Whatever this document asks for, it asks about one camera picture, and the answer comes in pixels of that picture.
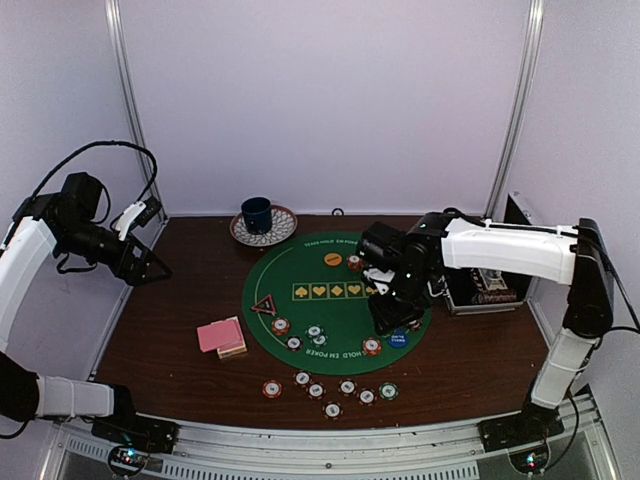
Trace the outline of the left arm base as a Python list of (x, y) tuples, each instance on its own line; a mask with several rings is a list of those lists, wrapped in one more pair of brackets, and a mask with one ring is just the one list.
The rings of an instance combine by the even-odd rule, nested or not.
[(113, 443), (106, 463), (123, 478), (140, 474), (153, 454), (171, 454), (179, 430), (175, 422), (145, 416), (135, 416), (129, 425), (107, 418), (94, 418), (90, 423), (94, 437)]

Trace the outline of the triangular black red dealer button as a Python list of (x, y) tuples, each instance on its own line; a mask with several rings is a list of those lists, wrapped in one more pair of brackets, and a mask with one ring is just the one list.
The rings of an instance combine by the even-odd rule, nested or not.
[(265, 314), (271, 316), (276, 316), (278, 314), (274, 298), (271, 294), (268, 294), (261, 300), (257, 301), (251, 307), (251, 311), (257, 314)]

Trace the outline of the pink playing card deck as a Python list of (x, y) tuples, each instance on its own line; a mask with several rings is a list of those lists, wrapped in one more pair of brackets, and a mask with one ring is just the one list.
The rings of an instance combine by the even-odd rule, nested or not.
[(244, 335), (237, 316), (199, 326), (196, 329), (199, 348), (203, 353), (218, 354), (245, 346)]

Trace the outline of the green poker chip stack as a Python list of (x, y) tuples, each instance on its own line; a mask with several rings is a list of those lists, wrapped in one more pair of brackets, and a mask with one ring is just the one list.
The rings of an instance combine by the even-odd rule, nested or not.
[(382, 399), (392, 401), (399, 396), (399, 387), (393, 382), (384, 382), (379, 386), (378, 393)]

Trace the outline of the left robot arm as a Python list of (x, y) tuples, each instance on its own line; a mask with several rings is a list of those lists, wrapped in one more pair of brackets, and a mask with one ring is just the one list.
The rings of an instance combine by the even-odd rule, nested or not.
[[(85, 173), (67, 176), (60, 192), (26, 199), (14, 214), (1, 244), (1, 346), (6, 348), (19, 307), (41, 265), (49, 256), (60, 261), (84, 258), (90, 268), (107, 266), (127, 285), (167, 280), (171, 269), (132, 233), (160, 210), (155, 197), (125, 209), (113, 229), (94, 217), (104, 185)], [(1, 356), (1, 414), (21, 424), (35, 418), (100, 417), (123, 444), (144, 433), (131, 393), (110, 386), (26, 370), (7, 354)]]

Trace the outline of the orange big blind button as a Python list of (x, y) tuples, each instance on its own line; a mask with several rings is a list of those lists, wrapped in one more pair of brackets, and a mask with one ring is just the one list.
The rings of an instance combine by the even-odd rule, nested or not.
[(329, 252), (324, 256), (323, 261), (329, 267), (337, 267), (342, 264), (343, 256), (337, 252)]

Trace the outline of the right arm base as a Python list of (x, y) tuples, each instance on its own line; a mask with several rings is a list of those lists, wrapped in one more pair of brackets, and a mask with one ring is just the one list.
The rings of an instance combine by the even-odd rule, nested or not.
[(506, 450), (518, 473), (533, 475), (550, 463), (549, 439), (565, 429), (557, 418), (541, 420), (518, 413), (481, 421), (478, 431), (486, 453)]

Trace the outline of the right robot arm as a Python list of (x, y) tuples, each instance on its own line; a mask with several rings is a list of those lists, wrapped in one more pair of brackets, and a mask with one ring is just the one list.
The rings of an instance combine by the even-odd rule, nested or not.
[(513, 419), (519, 440), (535, 440), (595, 344), (613, 324), (613, 270), (606, 266), (598, 225), (531, 226), (480, 221), (455, 208), (425, 214), (403, 232), (381, 222), (362, 233), (356, 248), (365, 283), (376, 292), (368, 307), (377, 333), (422, 319), (447, 269), (485, 269), (569, 286), (560, 332)]

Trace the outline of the green chips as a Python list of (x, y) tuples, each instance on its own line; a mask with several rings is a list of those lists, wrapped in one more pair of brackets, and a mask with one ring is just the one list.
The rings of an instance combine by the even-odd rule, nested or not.
[(320, 325), (310, 325), (306, 328), (305, 334), (314, 346), (322, 347), (327, 344), (328, 337), (324, 328)]

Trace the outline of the blue small blind button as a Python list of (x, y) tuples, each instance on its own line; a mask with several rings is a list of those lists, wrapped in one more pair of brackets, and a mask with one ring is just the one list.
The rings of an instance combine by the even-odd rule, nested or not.
[(409, 345), (408, 332), (396, 330), (386, 337), (387, 344), (393, 349), (402, 349)]

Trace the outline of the red poker chip stack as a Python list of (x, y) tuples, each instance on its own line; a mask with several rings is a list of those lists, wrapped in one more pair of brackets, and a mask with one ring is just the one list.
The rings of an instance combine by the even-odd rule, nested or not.
[(282, 391), (282, 384), (276, 380), (268, 380), (262, 386), (262, 393), (269, 399), (278, 398)]

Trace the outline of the red chips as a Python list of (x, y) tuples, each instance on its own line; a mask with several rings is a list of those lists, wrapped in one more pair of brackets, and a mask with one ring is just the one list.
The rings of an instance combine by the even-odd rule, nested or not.
[(362, 350), (367, 356), (377, 356), (382, 351), (382, 344), (379, 339), (367, 338), (362, 342)]
[(290, 331), (290, 328), (291, 324), (286, 318), (278, 317), (275, 318), (271, 323), (272, 333), (277, 337), (287, 335)]
[(352, 272), (359, 272), (362, 270), (363, 261), (362, 259), (355, 254), (349, 255), (347, 257), (347, 268)]

